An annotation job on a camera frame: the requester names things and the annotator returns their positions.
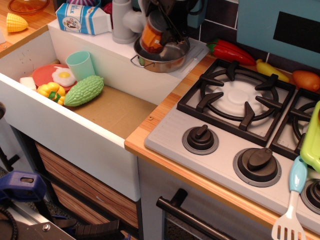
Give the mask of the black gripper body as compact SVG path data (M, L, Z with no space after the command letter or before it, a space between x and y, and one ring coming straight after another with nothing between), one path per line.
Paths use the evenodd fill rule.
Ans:
M166 27L176 27L184 41L188 33L188 15L197 15L194 7L198 4L196 0L159 0L159 10L165 20Z

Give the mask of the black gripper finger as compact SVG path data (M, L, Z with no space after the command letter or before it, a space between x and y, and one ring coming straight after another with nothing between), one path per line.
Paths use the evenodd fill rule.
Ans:
M145 0L144 1L145 16L148 17L151 12L158 10L159 5L160 5L159 0Z
M179 43L181 41L181 38L182 37L176 27L169 26L163 31L161 35L160 45L164 47L171 42Z

